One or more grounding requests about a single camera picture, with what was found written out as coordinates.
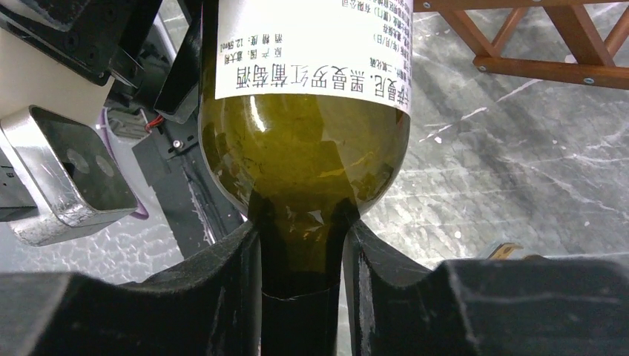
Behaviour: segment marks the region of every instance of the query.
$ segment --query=wooden beam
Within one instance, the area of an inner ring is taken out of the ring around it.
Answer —
[[[504,9],[514,7],[568,6],[577,4],[604,4],[611,0],[414,0],[416,13],[432,11]]]
[[[474,65],[487,73],[629,90],[629,67],[490,57],[476,57]]]
[[[620,19],[611,29],[609,36],[605,39],[605,47],[613,57],[618,53],[618,50],[627,41],[629,37],[629,7],[624,11]]]
[[[579,64],[615,65],[585,6],[553,6],[544,10]]]
[[[500,56],[465,11],[442,11],[440,14],[477,56]]]
[[[495,38],[493,39],[492,46],[495,50],[502,53],[504,46],[507,44],[511,36],[513,36],[516,26],[528,11],[528,7],[520,7],[511,11],[509,16],[507,16],[507,20],[503,23],[501,29],[498,31],[498,34],[495,35]]]

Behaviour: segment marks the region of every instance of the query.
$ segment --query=wooden wine rack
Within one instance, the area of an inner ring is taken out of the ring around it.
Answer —
[[[555,82],[629,89],[629,67],[618,67],[613,57],[629,36],[629,7],[605,40],[599,35],[586,4],[609,0],[415,0],[416,13],[439,12],[470,47],[474,65],[483,72]],[[496,37],[489,39],[466,10],[513,8]],[[502,50],[530,7],[543,7],[572,52],[576,63],[504,58]]]

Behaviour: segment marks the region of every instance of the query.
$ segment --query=gray floor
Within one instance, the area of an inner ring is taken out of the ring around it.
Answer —
[[[165,25],[180,43],[185,20],[167,0]],[[626,5],[588,7],[606,36]],[[470,12],[491,38],[506,10]],[[438,15],[415,15],[412,137],[404,168],[365,217],[385,241],[427,266],[471,257],[493,240],[551,256],[629,264],[629,93],[494,76]],[[518,26],[507,56],[572,62],[539,9]],[[629,46],[616,57],[629,65]],[[0,226],[3,271],[80,270],[113,283],[142,280],[182,257],[131,144],[123,172],[149,201],[151,220],[125,218],[84,239],[28,248]],[[339,355],[350,355],[346,308]]]

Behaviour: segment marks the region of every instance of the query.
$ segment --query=wine bottle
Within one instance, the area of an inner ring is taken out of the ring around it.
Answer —
[[[406,153],[411,29],[411,0],[205,4],[201,145],[260,232],[263,355],[333,350],[343,241]],[[329,325],[289,317],[308,306]]]

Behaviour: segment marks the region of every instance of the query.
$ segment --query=wooden frame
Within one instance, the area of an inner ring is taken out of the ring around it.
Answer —
[[[629,90],[629,67],[617,67],[613,57],[629,37],[629,7],[603,40],[587,14],[585,4],[610,0],[415,0],[415,12],[437,11],[474,52],[474,65],[483,72],[555,82]],[[465,10],[511,7],[493,41],[478,29]],[[529,7],[543,7],[557,28],[575,64],[530,61],[501,56],[504,46]]]

